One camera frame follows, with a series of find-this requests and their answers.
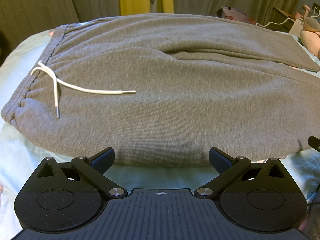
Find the triangular cutout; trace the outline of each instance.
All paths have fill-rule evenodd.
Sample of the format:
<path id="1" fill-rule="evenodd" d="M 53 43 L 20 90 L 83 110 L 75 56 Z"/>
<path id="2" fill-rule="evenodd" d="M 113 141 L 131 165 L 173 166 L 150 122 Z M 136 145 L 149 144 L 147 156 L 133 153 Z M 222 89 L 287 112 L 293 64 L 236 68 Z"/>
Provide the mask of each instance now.
<path id="1" fill-rule="evenodd" d="M 269 177 L 276 177 L 276 178 L 284 178 L 281 170 L 279 169 L 278 165 L 273 164 L 270 168 L 270 172 L 268 174 Z"/>
<path id="2" fill-rule="evenodd" d="M 51 168 L 51 165 L 46 163 L 43 166 L 43 168 L 41 169 L 41 171 L 38 173 L 38 178 L 50 177 L 50 176 L 54 176 L 54 173 L 53 173 L 53 170 Z"/>

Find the bed sheet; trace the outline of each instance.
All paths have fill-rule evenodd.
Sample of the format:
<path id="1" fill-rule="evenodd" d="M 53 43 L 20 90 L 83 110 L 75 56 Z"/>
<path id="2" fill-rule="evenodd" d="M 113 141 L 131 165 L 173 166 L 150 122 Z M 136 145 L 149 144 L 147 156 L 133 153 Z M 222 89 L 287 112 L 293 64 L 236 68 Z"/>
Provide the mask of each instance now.
<path id="1" fill-rule="evenodd" d="M 49 40 L 49 31 L 35 34 L 23 41 L 7 57 L 0 68 L 0 108 L 28 74 Z M 316 57 L 313 56 L 312 59 L 320 64 Z M 320 77 L 320 73 L 311 74 Z M 1 240 L 11 239 L 21 230 L 13 209 L 14 199 L 37 165 L 47 156 L 54 157 L 57 162 L 71 160 L 70 157 L 36 147 L 0 118 L 0 186 L 3 186 L 0 195 Z M 281 162 L 307 201 L 311 202 L 320 183 L 320 154 L 308 149 L 288 155 Z M 190 188 L 193 192 L 200 185 L 218 176 L 218 172 L 212 167 L 144 168 L 114 165 L 104 175 L 128 192 L 132 188 Z"/>

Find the white cable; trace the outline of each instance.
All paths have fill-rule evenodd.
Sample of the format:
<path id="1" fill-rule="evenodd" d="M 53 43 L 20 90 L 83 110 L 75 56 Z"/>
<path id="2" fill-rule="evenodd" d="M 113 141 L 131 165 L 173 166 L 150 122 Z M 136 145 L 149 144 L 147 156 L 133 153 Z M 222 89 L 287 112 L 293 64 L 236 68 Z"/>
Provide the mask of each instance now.
<path id="1" fill-rule="evenodd" d="M 130 90 L 130 91 L 122 91 L 122 90 L 93 90 L 93 89 L 86 89 L 86 88 L 81 88 L 75 85 L 71 85 L 69 83 L 66 83 L 62 80 L 60 80 L 59 78 L 56 77 L 55 73 L 53 72 L 52 69 L 48 68 L 46 65 L 44 65 L 43 63 L 41 63 L 41 60 L 38 62 L 38 65 L 40 67 L 35 67 L 32 71 L 31 74 L 32 75 L 34 73 L 35 70 L 41 70 L 45 73 L 47 73 L 52 79 L 53 79 L 53 94 L 54 94 L 54 105 L 56 107 L 56 111 L 57 111 L 57 118 L 60 118 L 60 112 L 59 112 L 59 102 L 58 102 L 58 87 L 57 87 L 57 83 L 60 83 L 63 86 L 72 88 L 74 90 L 78 90 L 81 92 L 85 92 L 85 93 L 91 93 L 91 94 L 102 94 L 102 95 L 121 95 L 121 94 L 135 94 L 136 91 L 135 90 Z"/>
<path id="2" fill-rule="evenodd" d="M 267 25 L 261 25 L 260 23 L 256 23 L 256 26 L 258 26 L 258 24 L 261 26 L 261 27 L 267 27 L 270 23 L 273 23 L 273 24 L 276 24 L 276 25 L 281 25 L 281 24 L 284 24 L 287 20 L 292 20 L 291 18 L 287 18 L 284 22 L 282 23 L 274 23 L 274 22 L 269 22 Z"/>
<path id="3" fill-rule="evenodd" d="M 318 14 L 317 16 L 315 16 L 316 9 L 317 9 L 317 7 L 315 7 L 315 8 L 313 9 L 313 16 L 311 16 L 311 17 L 313 17 L 313 18 L 318 18 L 319 15 L 320 15 L 320 10 L 319 10 L 319 14 Z"/>

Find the gray ribbed plate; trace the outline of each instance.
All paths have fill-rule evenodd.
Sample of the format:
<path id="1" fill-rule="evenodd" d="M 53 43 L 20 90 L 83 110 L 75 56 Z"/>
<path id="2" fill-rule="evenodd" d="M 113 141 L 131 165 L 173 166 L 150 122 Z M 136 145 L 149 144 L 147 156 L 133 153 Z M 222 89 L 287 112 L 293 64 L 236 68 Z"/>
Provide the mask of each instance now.
<path id="1" fill-rule="evenodd" d="M 110 200 L 93 222 L 70 232 L 45 234 L 25 229 L 14 240 L 307 240 L 296 229 L 261 234 L 229 222 L 212 200 L 188 189 L 134 189 Z"/>

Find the bedside table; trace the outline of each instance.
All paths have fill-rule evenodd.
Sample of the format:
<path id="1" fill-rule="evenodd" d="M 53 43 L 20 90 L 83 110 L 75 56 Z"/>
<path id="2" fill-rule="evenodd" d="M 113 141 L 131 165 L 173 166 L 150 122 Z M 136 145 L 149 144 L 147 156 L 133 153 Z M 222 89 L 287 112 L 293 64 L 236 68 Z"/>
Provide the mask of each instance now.
<path id="1" fill-rule="evenodd" d="M 284 22 L 287 18 L 294 19 L 294 16 L 274 7 L 271 18 L 270 18 L 270 22 L 281 23 L 281 22 Z M 269 26 L 267 26 L 267 28 L 273 31 L 288 33 L 291 30 L 293 24 L 294 24 L 293 21 L 288 20 L 281 25 L 270 23 Z"/>

